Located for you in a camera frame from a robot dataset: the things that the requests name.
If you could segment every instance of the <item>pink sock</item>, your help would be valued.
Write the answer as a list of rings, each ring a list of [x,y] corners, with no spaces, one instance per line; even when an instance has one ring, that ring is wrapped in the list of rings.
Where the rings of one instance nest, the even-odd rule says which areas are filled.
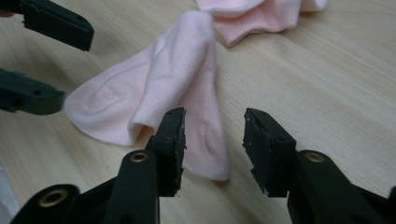
[[[64,110],[84,133],[131,146],[144,125],[157,130],[164,113],[183,106],[187,110],[183,166],[225,180],[230,171],[215,74],[212,18],[188,11],[148,48],[72,92]]]
[[[231,47],[249,34],[294,28],[300,11],[320,11],[327,0],[197,0],[197,5],[214,16],[216,29]]]

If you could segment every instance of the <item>wooden table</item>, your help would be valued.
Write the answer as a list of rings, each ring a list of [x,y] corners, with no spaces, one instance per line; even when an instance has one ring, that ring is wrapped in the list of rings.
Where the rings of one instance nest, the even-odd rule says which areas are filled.
[[[146,48],[194,1],[54,1],[94,27],[90,52],[0,20],[0,67],[70,93]],[[290,223],[285,199],[262,194],[242,148],[244,113],[270,113],[297,149],[329,155],[350,181],[387,197],[396,185],[396,2],[330,0],[304,13],[297,28],[250,35],[233,48],[218,36],[216,88],[232,165],[217,183],[186,171],[176,198],[161,199],[162,223]],[[69,183],[82,192],[115,176],[121,158],[143,148],[104,144],[65,113],[39,117],[0,111],[0,162],[20,204]]]

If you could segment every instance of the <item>pink fabric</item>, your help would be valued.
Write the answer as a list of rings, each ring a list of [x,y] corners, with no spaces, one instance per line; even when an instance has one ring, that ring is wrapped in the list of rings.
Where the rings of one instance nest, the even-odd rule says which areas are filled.
[[[297,26],[300,11],[321,11],[327,0],[197,0],[215,18],[227,46],[254,33],[280,32]]]
[[[212,17],[187,11],[148,48],[84,83],[64,110],[84,133],[133,145],[141,128],[157,130],[164,113],[183,106],[183,166],[213,179],[229,178],[229,160],[214,88],[216,39]]]

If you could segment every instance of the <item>light wood surface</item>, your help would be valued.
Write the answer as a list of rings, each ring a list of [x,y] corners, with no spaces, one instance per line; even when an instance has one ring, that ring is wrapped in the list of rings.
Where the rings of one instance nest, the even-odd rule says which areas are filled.
[[[147,47],[192,0],[54,1],[94,27],[90,52],[0,20],[0,67],[70,93]],[[280,34],[250,35],[233,48],[218,36],[216,88],[232,165],[216,183],[185,172],[176,198],[161,199],[162,223],[290,223],[285,199],[264,196],[242,148],[244,113],[270,113],[297,149],[329,155],[352,183],[388,197],[396,185],[396,2],[330,0]],[[122,157],[143,148],[96,141],[64,112],[39,117],[0,111],[0,162],[21,205],[55,184],[82,192],[117,174]]]

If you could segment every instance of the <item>pink cloth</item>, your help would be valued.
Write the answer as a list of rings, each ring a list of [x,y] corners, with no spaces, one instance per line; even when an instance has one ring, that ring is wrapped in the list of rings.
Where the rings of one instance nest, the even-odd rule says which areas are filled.
[[[280,32],[297,26],[300,11],[321,11],[327,0],[197,0],[215,18],[227,46],[249,34]]]
[[[229,178],[225,135],[214,88],[213,19],[187,11],[148,48],[84,83],[66,99],[67,116],[101,141],[133,145],[141,128],[157,130],[163,115],[183,106],[183,166],[213,179]]]

